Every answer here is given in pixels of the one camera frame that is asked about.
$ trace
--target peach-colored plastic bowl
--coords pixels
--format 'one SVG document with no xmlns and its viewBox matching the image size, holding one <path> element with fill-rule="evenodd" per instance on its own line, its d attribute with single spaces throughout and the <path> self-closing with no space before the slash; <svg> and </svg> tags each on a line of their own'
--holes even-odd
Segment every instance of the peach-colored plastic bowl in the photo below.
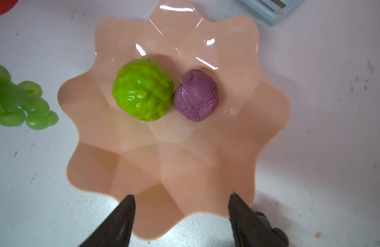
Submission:
<svg viewBox="0 0 380 247">
<path fill-rule="evenodd" d="M 145 240 L 194 213 L 228 217 L 233 191 L 251 205 L 257 156 L 290 117 L 288 99 L 262 79 L 258 43 L 250 18 L 209 22 L 189 0 L 162 0 L 140 23 L 103 20 L 94 65 L 58 92 L 79 131 L 69 182 L 118 201 L 134 194 L 133 233 Z M 112 86 L 118 70 L 140 56 L 159 62 L 175 83 L 191 68 L 208 73 L 219 106 L 202 122 L 174 108 L 154 122 L 131 117 L 116 105 Z"/>
</svg>

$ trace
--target wrinkled purple ball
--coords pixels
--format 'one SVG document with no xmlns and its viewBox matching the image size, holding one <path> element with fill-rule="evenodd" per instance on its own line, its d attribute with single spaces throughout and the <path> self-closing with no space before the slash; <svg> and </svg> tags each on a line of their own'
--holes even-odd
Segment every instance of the wrinkled purple ball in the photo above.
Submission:
<svg viewBox="0 0 380 247">
<path fill-rule="evenodd" d="M 176 88 L 173 95 L 175 109 L 188 120 L 204 120 L 219 103 L 216 82 L 200 70 L 187 71 L 181 80 L 183 84 Z"/>
</svg>

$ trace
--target bunch of green grapes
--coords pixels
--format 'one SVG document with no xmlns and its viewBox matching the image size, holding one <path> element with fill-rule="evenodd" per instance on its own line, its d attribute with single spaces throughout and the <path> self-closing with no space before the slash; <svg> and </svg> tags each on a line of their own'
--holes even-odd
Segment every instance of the bunch of green grapes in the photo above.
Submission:
<svg viewBox="0 0 380 247">
<path fill-rule="evenodd" d="M 58 122 L 58 115 L 41 97 L 38 84 L 24 81 L 15 85 L 10 79 L 7 69 L 0 65 L 0 125 L 14 127 L 26 122 L 33 130 L 43 130 Z"/>
</svg>

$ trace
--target red object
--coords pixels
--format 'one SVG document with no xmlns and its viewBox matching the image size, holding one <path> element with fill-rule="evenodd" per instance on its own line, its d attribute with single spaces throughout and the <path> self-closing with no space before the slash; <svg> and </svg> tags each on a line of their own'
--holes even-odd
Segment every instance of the red object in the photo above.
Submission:
<svg viewBox="0 0 380 247">
<path fill-rule="evenodd" d="M 0 0 L 0 15 L 11 10 L 17 2 L 18 0 Z"/>
</svg>

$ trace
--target white tabletop surface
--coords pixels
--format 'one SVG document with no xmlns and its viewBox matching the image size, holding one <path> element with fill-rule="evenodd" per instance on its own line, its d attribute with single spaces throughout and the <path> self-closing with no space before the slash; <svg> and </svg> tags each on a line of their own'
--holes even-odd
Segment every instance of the white tabletop surface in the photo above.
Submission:
<svg viewBox="0 0 380 247">
<path fill-rule="evenodd" d="M 0 64 L 14 83 L 39 83 L 60 116 L 43 131 L 0 126 L 0 246 L 77 247 L 118 204 L 66 180 L 78 134 L 57 92 L 93 64 L 100 20 L 146 19 L 157 2 L 20 0 L 0 16 Z M 235 0 L 195 5 L 212 21 L 254 17 Z M 257 23 L 263 76 L 293 115 L 257 161 L 254 208 L 292 247 L 380 245 L 380 0 L 306 0 L 276 27 Z M 232 247 L 233 236 L 202 214 L 130 246 Z"/>
</svg>

